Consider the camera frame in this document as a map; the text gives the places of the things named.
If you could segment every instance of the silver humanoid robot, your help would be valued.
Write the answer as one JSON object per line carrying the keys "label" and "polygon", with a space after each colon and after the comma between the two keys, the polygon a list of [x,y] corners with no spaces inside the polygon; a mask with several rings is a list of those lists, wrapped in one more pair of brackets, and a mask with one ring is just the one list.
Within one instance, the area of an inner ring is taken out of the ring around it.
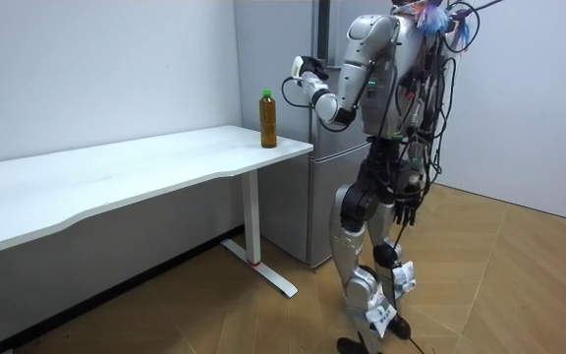
{"label": "silver humanoid robot", "polygon": [[[361,109],[370,151],[357,180],[337,191],[329,233],[347,311],[360,338],[341,338],[338,350],[377,354],[388,329],[402,339],[411,336],[396,309],[399,298],[416,285],[414,266],[401,262],[398,238],[392,240],[388,231],[395,221],[403,225],[401,232],[414,224],[428,191],[433,141],[444,114],[444,71],[453,59],[445,56],[444,33],[425,36],[409,15],[359,16],[348,38],[337,94],[311,57],[297,57],[288,80],[302,88],[323,125],[345,129]],[[367,230],[374,269],[358,263]]]}

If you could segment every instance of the bottle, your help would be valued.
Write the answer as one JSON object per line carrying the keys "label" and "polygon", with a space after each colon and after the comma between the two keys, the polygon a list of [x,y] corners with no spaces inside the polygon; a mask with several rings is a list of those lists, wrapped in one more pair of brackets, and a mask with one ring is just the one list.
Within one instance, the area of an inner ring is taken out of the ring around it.
{"label": "bottle", "polygon": [[264,89],[263,98],[259,101],[262,148],[276,148],[276,102],[271,95],[269,89]]}

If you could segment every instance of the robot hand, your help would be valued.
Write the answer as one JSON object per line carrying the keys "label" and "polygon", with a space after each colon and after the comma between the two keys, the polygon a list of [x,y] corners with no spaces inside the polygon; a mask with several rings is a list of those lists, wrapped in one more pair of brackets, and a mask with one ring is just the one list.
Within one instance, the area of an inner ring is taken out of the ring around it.
{"label": "robot hand", "polygon": [[314,73],[322,81],[329,80],[329,75],[324,71],[319,60],[310,56],[297,56],[292,64],[292,78],[302,80],[301,75],[304,72]]}

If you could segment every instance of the wooden floor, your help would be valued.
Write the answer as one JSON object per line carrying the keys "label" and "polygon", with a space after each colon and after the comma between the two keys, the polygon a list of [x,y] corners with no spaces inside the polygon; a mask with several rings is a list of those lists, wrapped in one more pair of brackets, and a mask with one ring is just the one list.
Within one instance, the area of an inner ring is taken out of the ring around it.
{"label": "wooden floor", "polygon": [[[419,282],[402,313],[425,353],[566,353],[566,219],[435,187],[418,220],[402,240]],[[293,299],[218,247],[15,353],[335,354],[355,333],[333,262],[313,272],[263,249]],[[417,351],[389,337],[384,353]]]}

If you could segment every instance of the silver refrigerator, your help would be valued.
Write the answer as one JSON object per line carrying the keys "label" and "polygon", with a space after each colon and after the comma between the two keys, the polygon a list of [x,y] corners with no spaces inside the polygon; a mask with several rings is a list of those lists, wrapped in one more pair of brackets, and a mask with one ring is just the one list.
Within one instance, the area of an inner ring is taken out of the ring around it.
{"label": "silver refrigerator", "polygon": [[[389,1],[235,0],[243,124],[258,130],[258,101],[271,89],[277,105],[277,135],[313,144],[309,156],[259,170],[260,225],[263,237],[290,255],[319,266],[331,256],[329,213],[336,190],[355,181],[368,153],[361,119],[342,133],[323,129],[307,109],[288,105],[281,94],[297,55],[340,65],[349,24],[366,13],[388,13]],[[329,70],[337,88],[338,71]],[[298,87],[288,98],[304,103]]]}

